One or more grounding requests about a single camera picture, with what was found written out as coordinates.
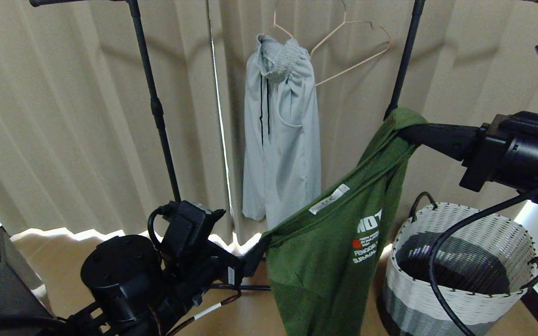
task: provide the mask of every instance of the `wooden floor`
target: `wooden floor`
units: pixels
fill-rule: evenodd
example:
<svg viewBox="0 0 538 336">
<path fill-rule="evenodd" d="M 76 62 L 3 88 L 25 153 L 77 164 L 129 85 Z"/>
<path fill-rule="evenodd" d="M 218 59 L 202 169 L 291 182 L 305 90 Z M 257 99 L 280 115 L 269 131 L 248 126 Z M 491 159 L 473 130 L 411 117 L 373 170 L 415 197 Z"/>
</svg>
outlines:
<svg viewBox="0 0 538 336">
<path fill-rule="evenodd" d="M 84 259 L 100 242 L 99 238 L 79 241 L 65 234 L 49 237 L 24 234 L 19 238 L 18 236 L 14 238 L 15 246 L 45 283 L 54 313 L 61 317 L 68 317 L 93 301 L 90 292 L 80 280 L 80 268 Z M 361 335 L 387 335 L 379 319 L 375 303 L 376 293 L 382 286 L 383 261 L 384 259 L 369 293 Z M 264 274 L 264 270 L 260 269 L 251 283 L 263 284 Z M 231 295 L 230 291 L 210 290 L 205 294 L 205 302 L 199 308 L 193 308 L 187 316 L 229 295 Z M 285 334 L 271 292 L 245 292 L 239 300 L 206 315 L 179 332 L 180 336 L 281 336 Z M 538 336 L 538 323 L 519 301 L 487 335 Z"/>
</svg>

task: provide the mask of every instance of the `curtain fold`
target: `curtain fold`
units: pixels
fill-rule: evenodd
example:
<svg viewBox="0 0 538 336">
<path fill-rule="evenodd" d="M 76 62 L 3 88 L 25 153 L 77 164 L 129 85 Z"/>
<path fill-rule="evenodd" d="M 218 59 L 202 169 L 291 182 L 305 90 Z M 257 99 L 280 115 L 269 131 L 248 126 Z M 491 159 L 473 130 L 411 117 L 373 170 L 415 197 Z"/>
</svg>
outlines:
<svg viewBox="0 0 538 336">
<path fill-rule="evenodd" d="M 230 209 L 215 232 L 230 243 L 235 230 L 244 243 L 266 228 L 241 215 L 246 60 L 255 36 L 270 27 L 276 2 L 209 2 L 219 102 L 205 2 L 141 1 L 142 21 L 182 197 Z M 349 20 L 385 26 L 392 46 L 318 87 L 323 189 L 356 165 L 381 125 L 412 12 L 412 1 L 345 3 Z M 343 10 L 340 0 L 282 0 L 277 22 L 310 50 L 341 23 Z M 286 41 L 277 30 L 271 35 Z M 341 28 L 312 58 L 316 79 L 380 51 L 384 40 L 368 25 Z M 400 106 L 434 123 L 472 126 L 496 113 L 538 112 L 537 44 L 537 4 L 428 1 Z M 438 201 L 477 208 L 515 194 L 491 183 L 480 193 L 462 189 L 464 170 L 420 147 L 410 161 L 398 219 L 423 190 Z M 171 198 L 126 4 L 32 8 L 27 1 L 0 1 L 4 227 L 11 234 L 31 227 L 142 232 L 148 213 Z M 160 220 L 158 232 L 164 228 Z"/>
</svg>

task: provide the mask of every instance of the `black metal pole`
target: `black metal pole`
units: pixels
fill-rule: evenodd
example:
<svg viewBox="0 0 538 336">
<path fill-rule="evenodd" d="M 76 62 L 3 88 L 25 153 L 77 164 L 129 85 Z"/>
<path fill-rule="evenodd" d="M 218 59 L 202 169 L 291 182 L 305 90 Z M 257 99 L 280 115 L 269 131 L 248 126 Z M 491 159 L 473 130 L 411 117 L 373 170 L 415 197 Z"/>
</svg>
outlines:
<svg viewBox="0 0 538 336">
<path fill-rule="evenodd" d="M 408 63 L 410 63 L 410 55 L 412 55 L 412 47 L 414 47 L 414 40 L 417 37 L 420 15 L 423 13 L 424 6 L 425 0 L 414 0 L 412 19 L 410 21 L 410 27 L 408 28 L 408 36 L 406 37 L 406 44 L 404 45 L 402 60 L 400 61 L 400 68 L 397 71 L 396 84 L 393 87 L 391 102 L 389 103 L 389 106 L 387 106 L 387 111 L 385 112 L 385 117 L 383 117 L 383 120 L 387 119 L 387 117 L 389 117 L 391 114 L 391 111 L 397 108 L 397 102 L 400 99 L 402 85 L 404 84 L 404 78 L 406 77 L 406 71 L 408 70 Z"/>
<path fill-rule="evenodd" d="M 180 189 L 177 186 L 176 171 L 173 168 L 173 160 L 171 159 L 171 150 L 169 148 L 169 140 L 167 139 L 167 132 L 165 130 L 165 120 L 163 119 L 163 107 L 159 97 L 156 95 L 155 79 L 153 78 L 151 60 L 149 59 L 149 53 L 147 51 L 147 41 L 145 41 L 145 33 L 142 29 L 141 11 L 138 7 L 137 0 L 126 0 L 126 2 L 130 6 L 132 21 L 134 21 L 134 30 L 136 30 L 138 48 L 141 52 L 142 65 L 145 70 L 145 76 L 147 77 L 149 94 L 151 95 L 151 112 L 153 113 L 155 125 L 159 132 L 163 156 L 165 157 L 165 164 L 167 166 L 167 172 L 169 173 L 169 180 L 171 181 L 171 189 L 173 190 L 173 198 L 176 202 L 179 202 L 182 200 L 182 198 L 180 197 Z"/>
</svg>

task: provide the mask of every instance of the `green shirt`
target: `green shirt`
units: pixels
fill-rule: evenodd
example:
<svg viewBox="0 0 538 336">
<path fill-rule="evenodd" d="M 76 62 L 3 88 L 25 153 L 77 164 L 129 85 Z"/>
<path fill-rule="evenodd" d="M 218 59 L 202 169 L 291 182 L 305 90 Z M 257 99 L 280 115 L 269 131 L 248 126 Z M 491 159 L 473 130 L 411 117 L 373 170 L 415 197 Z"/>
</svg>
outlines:
<svg viewBox="0 0 538 336">
<path fill-rule="evenodd" d="M 426 123 L 408 109 L 384 121 L 356 168 L 270 236 L 271 290 L 289 335 L 358 335 L 369 285 L 395 218 L 416 145 L 399 138 Z"/>
</svg>

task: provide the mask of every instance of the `white and gray basket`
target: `white and gray basket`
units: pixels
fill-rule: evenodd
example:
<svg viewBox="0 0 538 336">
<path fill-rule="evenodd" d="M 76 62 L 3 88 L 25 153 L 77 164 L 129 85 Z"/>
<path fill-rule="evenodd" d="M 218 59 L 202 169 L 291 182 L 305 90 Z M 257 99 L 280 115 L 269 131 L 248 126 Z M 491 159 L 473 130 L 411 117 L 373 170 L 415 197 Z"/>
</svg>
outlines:
<svg viewBox="0 0 538 336">
<path fill-rule="evenodd" d="M 422 196 L 431 204 L 416 212 Z M 435 298 L 427 256 L 435 239 L 477 209 L 435 203 L 421 193 L 397 233 L 378 308 L 390 335 L 461 336 Z M 436 256 L 436 278 L 448 304 L 476 334 L 484 335 L 538 282 L 538 256 L 528 231 L 490 215 L 452 235 Z"/>
</svg>

